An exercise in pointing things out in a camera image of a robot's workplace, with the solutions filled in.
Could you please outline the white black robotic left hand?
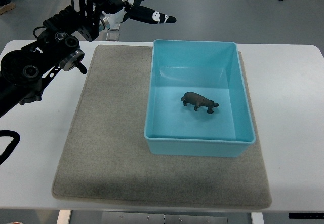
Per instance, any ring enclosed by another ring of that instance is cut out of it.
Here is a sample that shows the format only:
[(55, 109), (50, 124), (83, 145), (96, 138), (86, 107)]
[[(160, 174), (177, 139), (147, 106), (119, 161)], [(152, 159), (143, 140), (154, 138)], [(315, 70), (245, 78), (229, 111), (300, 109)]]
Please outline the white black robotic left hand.
[(152, 8), (142, 6), (145, 0), (121, 0), (123, 7), (116, 14), (106, 15), (107, 29), (117, 28), (128, 19), (146, 24), (168, 24), (175, 23), (177, 19)]

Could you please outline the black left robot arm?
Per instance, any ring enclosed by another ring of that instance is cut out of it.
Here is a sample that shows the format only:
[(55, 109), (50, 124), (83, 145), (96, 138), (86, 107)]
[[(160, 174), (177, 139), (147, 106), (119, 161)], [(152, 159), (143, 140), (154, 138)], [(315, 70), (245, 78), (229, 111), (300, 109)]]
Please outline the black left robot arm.
[(99, 35), (100, 17), (103, 13), (115, 14), (123, 9), (122, 0), (78, 0), (79, 11), (67, 6), (43, 22), (43, 32), (36, 41), (7, 53), (1, 60), (1, 115), (17, 104), (40, 101), (44, 89), (51, 82), (50, 74), (57, 74), (71, 64), (81, 73), (84, 53), (79, 32), (91, 42)]

